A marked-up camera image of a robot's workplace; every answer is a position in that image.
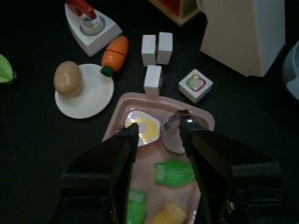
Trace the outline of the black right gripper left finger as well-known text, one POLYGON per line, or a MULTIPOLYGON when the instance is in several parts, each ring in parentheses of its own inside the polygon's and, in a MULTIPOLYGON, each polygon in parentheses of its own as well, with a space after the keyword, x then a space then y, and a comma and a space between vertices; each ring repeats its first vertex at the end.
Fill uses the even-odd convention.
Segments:
POLYGON ((138 140, 137 124, 85 150, 61 175, 50 224, 126 224, 126 202, 138 140))

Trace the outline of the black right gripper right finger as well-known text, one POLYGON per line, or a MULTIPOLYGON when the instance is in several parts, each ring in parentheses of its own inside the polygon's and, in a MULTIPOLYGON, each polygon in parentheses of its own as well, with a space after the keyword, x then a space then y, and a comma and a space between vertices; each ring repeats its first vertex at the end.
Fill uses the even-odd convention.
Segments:
POLYGON ((194 224, 299 224, 279 163, 189 119, 180 120, 180 135, 200 188, 194 224))

